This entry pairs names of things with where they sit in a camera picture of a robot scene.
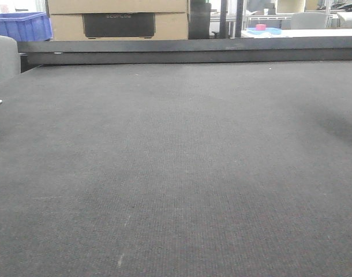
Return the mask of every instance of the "gray felt surface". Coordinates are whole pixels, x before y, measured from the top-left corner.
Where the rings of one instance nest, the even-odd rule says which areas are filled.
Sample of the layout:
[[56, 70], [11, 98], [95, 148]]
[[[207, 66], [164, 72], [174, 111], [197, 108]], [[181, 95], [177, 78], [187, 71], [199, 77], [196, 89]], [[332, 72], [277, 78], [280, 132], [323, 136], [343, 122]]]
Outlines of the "gray felt surface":
[[0, 83], [0, 277], [352, 277], [352, 62]]

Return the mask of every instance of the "car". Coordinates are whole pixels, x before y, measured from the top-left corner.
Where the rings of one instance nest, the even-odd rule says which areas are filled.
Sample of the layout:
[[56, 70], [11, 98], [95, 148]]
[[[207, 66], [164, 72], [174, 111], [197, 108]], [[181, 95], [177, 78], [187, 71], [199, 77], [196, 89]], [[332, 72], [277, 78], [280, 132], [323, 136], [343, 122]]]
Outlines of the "car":
[[[317, 10], [325, 9], [325, 6], [321, 6]], [[335, 2], [331, 5], [331, 10], [344, 10], [345, 12], [352, 12], [352, 2]]]

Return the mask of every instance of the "black label on box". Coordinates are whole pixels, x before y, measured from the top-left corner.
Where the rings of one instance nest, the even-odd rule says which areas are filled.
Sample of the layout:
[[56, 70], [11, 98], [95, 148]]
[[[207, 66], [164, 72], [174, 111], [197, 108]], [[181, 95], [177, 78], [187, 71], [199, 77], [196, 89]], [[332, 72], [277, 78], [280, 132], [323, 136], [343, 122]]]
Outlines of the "black label on box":
[[87, 38], [151, 38], [155, 13], [83, 14]]

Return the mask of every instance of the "blue tray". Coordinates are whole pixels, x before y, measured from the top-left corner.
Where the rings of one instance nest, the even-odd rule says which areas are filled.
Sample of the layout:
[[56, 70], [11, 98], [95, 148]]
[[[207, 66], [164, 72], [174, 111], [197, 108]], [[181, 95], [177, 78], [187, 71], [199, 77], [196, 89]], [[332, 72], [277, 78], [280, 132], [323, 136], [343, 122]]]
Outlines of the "blue tray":
[[264, 31], [257, 31], [255, 28], [247, 28], [246, 31], [248, 33], [252, 33], [254, 35], [261, 35], [262, 33], [271, 33], [273, 35], [281, 35], [282, 30], [277, 28], [266, 28]]
[[0, 13], [0, 35], [18, 42], [41, 42], [52, 37], [46, 13]]

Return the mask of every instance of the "gray chair back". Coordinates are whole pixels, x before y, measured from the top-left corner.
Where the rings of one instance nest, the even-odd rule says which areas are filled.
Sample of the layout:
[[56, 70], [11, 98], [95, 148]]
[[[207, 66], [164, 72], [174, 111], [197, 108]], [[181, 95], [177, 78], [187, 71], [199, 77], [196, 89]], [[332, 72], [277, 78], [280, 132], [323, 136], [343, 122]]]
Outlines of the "gray chair back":
[[317, 12], [294, 13], [290, 21], [291, 29], [324, 29], [326, 14]]
[[21, 58], [17, 42], [9, 37], [0, 36], [0, 82], [21, 72]]

